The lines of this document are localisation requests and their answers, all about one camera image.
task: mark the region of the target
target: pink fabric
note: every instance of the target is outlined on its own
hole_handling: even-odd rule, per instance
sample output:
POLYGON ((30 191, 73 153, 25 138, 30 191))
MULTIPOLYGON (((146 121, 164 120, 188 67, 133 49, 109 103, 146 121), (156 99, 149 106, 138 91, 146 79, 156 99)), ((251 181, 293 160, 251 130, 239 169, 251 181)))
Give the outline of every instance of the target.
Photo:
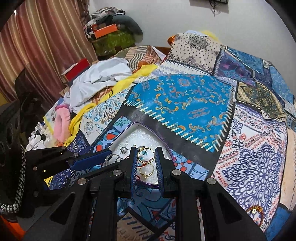
POLYGON ((56 107, 54 108, 54 110, 57 111, 57 109, 59 109, 59 108, 63 108, 63 107, 69 109, 69 105, 67 105, 67 104, 60 104, 60 105, 56 106, 56 107))
POLYGON ((57 109, 57 115, 54 121, 54 137, 57 140, 64 143, 70 137, 70 122, 69 110, 65 107, 57 109))

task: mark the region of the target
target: red box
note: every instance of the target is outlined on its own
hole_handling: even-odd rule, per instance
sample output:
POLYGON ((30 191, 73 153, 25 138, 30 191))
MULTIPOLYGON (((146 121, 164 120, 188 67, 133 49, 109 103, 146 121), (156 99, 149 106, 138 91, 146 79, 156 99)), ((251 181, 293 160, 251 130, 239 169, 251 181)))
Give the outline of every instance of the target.
POLYGON ((90 64, 86 58, 79 60, 78 63, 73 64, 70 68, 68 68, 62 76, 66 79, 66 81, 70 82, 76 79, 79 75, 81 75, 84 71, 86 71, 90 67, 90 64))

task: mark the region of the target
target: jewelry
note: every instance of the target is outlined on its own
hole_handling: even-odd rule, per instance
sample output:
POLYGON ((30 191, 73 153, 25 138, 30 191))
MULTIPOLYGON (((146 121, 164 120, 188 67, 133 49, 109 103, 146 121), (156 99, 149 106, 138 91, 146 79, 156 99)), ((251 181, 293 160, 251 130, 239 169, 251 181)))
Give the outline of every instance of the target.
POLYGON ((144 178, 150 177, 150 176, 153 174, 153 172, 154 172, 154 166, 153 166, 151 163, 149 163, 149 165, 151 165, 151 166, 153 167, 152 172, 149 173, 149 174, 143 174, 142 171, 141 171, 141 168, 140 168, 140 174, 141 174, 141 176, 143 176, 144 178))
POLYGON ((118 159, 123 160, 119 155, 112 153, 105 158, 106 166, 107 166, 107 162, 110 160, 110 157, 112 157, 112 156, 118 156, 118 158, 116 158, 115 162, 117 162, 118 159))
POLYGON ((263 220, 264 220, 264 212, 263 212, 263 207, 261 206, 256 206, 256 205, 253 205, 251 206, 250 208, 248 208, 246 210, 246 212, 249 212, 252 210, 252 214, 255 214, 257 211, 260 212, 261 214, 261 220, 260 220, 260 223, 258 224, 259 227, 261 227, 262 223, 263 223, 263 220))
POLYGON ((154 159, 155 159, 155 153, 154 153, 154 151, 153 151, 151 148, 149 148, 149 147, 145 147, 145 146, 140 147, 140 149, 138 150, 138 160, 139 160, 141 163, 147 165, 147 164, 150 164, 151 162, 153 162, 154 159), (144 151, 144 150, 151 150, 151 151, 153 152, 153 157, 151 157, 151 159, 150 159, 149 161, 142 161, 141 158, 140 158, 140 153, 141 153, 142 151, 144 151))
POLYGON ((23 193, 24 193, 24 184, 25 184, 25 170, 26 170, 26 155, 25 155, 25 149, 23 148, 22 145, 21 147, 21 152, 22 152, 22 162, 21 162, 21 167, 20 167, 20 176, 19 176, 19 182, 17 186, 17 195, 15 197, 15 202, 14 204, 5 204, 5 203, 0 203, 0 211, 5 211, 8 213, 17 213, 21 207, 22 203, 22 198, 23 198, 23 193))
POLYGON ((126 154, 127 153, 128 149, 126 148, 126 145, 124 147, 120 148, 120 153, 122 153, 122 154, 126 154))

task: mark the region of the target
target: blue gripper pad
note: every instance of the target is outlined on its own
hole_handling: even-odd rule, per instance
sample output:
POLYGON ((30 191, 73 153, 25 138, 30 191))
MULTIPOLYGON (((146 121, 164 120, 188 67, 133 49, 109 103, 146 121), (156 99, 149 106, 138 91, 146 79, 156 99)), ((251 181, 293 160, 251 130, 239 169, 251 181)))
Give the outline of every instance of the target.
POLYGON ((155 149, 155 165, 156 165, 156 171, 157 171, 159 191, 161 194, 163 194, 163 192, 164 192, 163 172, 161 170, 161 164, 160 164, 160 159, 159 159, 159 154, 158 154, 157 148, 155 149))
POLYGON ((110 151, 109 149, 105 149, 94 154, 92 153, 83 155, 81 158, 78 158, 72 166, 70 166, 70 169, 75 171, 82 171, 87 168, 102 164, 105 162, 106 157, 111 153, 112 151, 110 151))
POLYGON ((131 170, 131 195, 133 196, 133 193, 135 191, 136 186, 136 175, 137 175, 137 167, 138 167, 138 155, 137 155, 137 148, 135 148, 135 154, 133 158, 133 165, 131 170))

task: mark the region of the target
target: white wall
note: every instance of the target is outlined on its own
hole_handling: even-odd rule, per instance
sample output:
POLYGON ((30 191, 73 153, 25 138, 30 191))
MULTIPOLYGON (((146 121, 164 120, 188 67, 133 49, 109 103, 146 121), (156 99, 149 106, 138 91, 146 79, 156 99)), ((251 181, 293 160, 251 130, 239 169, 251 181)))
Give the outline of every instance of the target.
POLYGON ((296 43, 265 0, 229 0, 215 16, 206 0, 90 0, 89 11, 109 6, 139 24, 141 45, 168 47, 177 32, 209 30, 223 44, 271 61, 296 96, 296 43))

